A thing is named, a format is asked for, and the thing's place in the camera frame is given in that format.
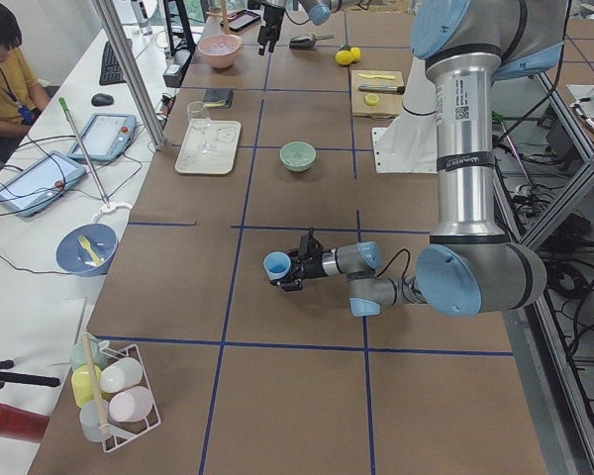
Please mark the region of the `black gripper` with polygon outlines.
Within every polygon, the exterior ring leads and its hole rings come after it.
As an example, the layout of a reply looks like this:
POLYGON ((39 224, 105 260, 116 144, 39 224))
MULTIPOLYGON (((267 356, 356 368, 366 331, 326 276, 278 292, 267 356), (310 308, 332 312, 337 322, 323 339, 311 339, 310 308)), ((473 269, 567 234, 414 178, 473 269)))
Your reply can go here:
POLYGON ((274 279, 270 284, 284 292, 296 292, 303 289, 303 280, 324 277, 324 251, 323 245, 314 237, 314 230, 310 229, 301 236, 299 245, 288 251, 292 261, 289 275, 293 279, 274 279))
POLYGON ((260 5, 263 11, 263 25, 258 33, 258 54, 265 55, 266 46, 268 46, 269 53, 274 53, 275 46, 280 38, 285 13, 285 1, 260 1, 260 5))

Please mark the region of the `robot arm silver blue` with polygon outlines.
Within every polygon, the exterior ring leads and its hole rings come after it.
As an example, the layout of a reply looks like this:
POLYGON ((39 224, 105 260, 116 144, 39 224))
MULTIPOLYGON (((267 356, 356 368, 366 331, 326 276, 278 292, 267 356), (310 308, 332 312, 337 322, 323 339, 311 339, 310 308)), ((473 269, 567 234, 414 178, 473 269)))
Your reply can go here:
POLYGON ((412 54, 436 90, 439 224, 414 275, 378 274, 372 241, 326 249, 312 235, 263 262, 272 285, 298 291, 307 279, 344 275, 358 317, 385 306, 427 304, 451 316, 519 309, 543 292, 546 271, 494 220, 492 108, 496 81, 557 65, 570 16, 566 1, 426 1, 414 22, 412 54))
MULTIPOLYGON (((264 55, 267 51, 273 53, 277 42, 280 39, 282 22, 286 13, 287 1, 284 0, 261 0, 249 1, 249 6, 261 8, 262 25, 257 35, 258 54, 264 55)), ((303 0, 298 1, 308 16, 308 20, 315 26, 327 22, 332 14, 350 7, 358 7, 362 10, 369 8, 369 1, 359 0, 303 0)))

